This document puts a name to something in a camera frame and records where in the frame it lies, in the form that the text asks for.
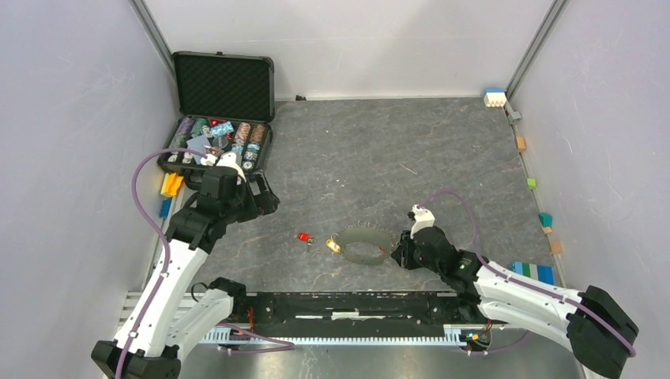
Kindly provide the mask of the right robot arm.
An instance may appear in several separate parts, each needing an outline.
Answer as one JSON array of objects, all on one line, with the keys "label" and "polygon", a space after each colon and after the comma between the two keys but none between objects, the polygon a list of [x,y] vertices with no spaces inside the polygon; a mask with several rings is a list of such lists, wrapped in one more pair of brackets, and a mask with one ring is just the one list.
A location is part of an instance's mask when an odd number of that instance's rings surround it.
[{"label": "right robot arm", "polygon": [[590,371],[619,378],[632,357],[638,326],[605,290],[577,291],[534,280],[452,245],[438,227],[404,231],[392,258],[425,268],[455,290],[458,316],[518,326],[572,352]]}]

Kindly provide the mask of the yellow tag key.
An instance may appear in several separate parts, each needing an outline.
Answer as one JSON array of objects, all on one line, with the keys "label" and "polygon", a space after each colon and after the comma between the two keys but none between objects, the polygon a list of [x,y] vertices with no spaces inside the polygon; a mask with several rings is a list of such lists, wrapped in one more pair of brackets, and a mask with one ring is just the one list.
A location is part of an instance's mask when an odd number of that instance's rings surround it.
[{"label": "yellow tag key", "polygon": [[338,234],[334,233],[326,240],[326,247],[331,250],[333,253],[341,253],[342,248],[339,242],[337,241]]}]

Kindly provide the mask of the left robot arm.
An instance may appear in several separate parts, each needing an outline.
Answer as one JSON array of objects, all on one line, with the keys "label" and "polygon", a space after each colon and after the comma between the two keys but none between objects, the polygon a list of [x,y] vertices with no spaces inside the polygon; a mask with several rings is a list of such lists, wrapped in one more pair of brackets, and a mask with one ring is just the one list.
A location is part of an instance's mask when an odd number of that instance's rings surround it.
[{"label": "left robot arm", "polygon": [[244,178],[235,168],[207,170],[198,191],[171,216],[163,251],[132,313],[112,340],[100,340],[92,349],[104,376],[177,378],[188,354],[218,322],[242,320],[246,288],[226,279],[211,282],[196,305],[175,315],[227,227],[271,214],[279,203],[261,170]]}]

